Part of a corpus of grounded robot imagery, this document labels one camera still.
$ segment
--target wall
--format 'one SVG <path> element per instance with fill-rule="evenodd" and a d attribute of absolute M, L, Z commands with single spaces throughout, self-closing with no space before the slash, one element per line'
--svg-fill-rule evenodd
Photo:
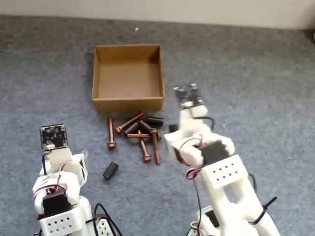
<path fill-rule="evenodd" d="M 0 0 L 0 14 L 315 29 L 315 0 Z"/>

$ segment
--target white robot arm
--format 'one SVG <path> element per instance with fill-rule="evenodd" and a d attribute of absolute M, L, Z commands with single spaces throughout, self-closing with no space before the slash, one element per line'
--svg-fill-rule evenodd
<path fill-rule="evenodd" d="M 96 208 L 92 215 L 89 200 L 80 196 L 88 177 L 87 152 L 72 155 L 64 124 L 41 127 L 40 133 L 43 165 L 32 191 L 41 231 L 35 235 L 120 236 L 105 209 L 104 217 L 96 219 Z"/>
<path fill-rule="evenodd" d="M 197 214 L 188 236 L 280 236 L 262 206 L 232 140 L 212 133 L 205 123 L 207 109 L 195 84 L 174 88 L 181 104 L 179 129 L 165 135 L 168 152 L 193 168 L 187 172 L 203 186 L 212 206 Z M 237 202 L 229 201 L 231 186 Z"/>

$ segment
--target copper bolt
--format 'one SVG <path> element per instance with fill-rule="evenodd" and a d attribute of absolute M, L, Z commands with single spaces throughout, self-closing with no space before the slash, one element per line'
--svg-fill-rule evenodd
<path fill-rule="evenodd" d="M 150 134 L 127 134 L 127 138 L 138 138 L 138 139 L 150 139 L 152 138 L 151 133 Z M 161 133 L 157 132 L 157 140 L 160 141 L 162 139 Z"/>
<path fill-rule="evenodd" d="M 114 141 L 113 118 L 112 117 L 107 118 L 107 122 L 108 122 L 108 134 L 109 134 L 109 142 L 107 143 L 107 147 L 108 149 L 113 150 L 117 146 L 117 143 Z"/>
<path fill-rule="evenodd" d="M 151 136 L 153 141 L 153 149 L 154 149 L 154 159 L 156 161 L 156 164 L 160 164 L 160 156 L 158 151 L 158 131 L 156 129 L 151 130 Z"/>
<path fill-rule="evenodd" d="M 123 129 L 125 129 L 128 125 L 130 125 L 131 123 L 135 122 L 136 120 L 140 119 L 141 117 L 143 117 L 144 113 L 141 112 L 140 114 L 136 115 L 134 118 L 131 118 L 130 120 L 128 120 L 126 123 L 122 124 L 122 125 L 117 125 L 115 127 L 115 130 L 117 133 L 121 133 L 123 131 Z"/>
<path fill-rule="evenodd" d="M 146 144 L 144 143 L 143 138 L 139 138 L 139 144 L 143 153 L 142 160 L 144 163 L 149 163 L 151 162 L 151 155 L 149 155 Z"/>

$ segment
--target black cylinder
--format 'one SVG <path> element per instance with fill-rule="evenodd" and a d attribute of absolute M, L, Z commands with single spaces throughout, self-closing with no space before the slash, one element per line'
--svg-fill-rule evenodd
<path fill-rule="evenodd" d="M 147 117 L 146 123 L 149 125 L 157 125 L 162 126 L 164 122 L 164 119 L 161 117 Z"/>
<path fill-rule="evenodd" d="M 105 179 L 110 180 L 118 169 L 118 165 L 115 162 L 110 163 L 110 165 L 105 170 L 103 176 Z"/>
<path fill-rule="evenodd" d="M 128 129 L 125 130 L 124 135 L 127 136 L 127 134 L 135 134 L 137 133 L 138 129 L 139 129 L 138 123 L 134 123 Z"/>
<path fill-rule="evenodd" d="M 138 121 L 138 125 L 141 129 L 142 132 L 149 134 L 152 130 L 152 127 L 149 126 L 146 122 L 144 122 L 143 120 Z"/>
<path fill-rule="evenodd" d="M 178 124 L 170 124 L 168 126 L 168 130 L 169 130 L 170 133 L 173 133 L 173 132 L 177 131 L 178 130 Z"/>

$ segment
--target open cardboard box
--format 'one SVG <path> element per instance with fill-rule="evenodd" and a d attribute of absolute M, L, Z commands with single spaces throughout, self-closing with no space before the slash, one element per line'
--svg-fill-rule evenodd
<path fill-rule="evenodd" d="M 164 81 L 160 46 L 97 46 L 92 101 L 100 113 L 161 110 Z"/>

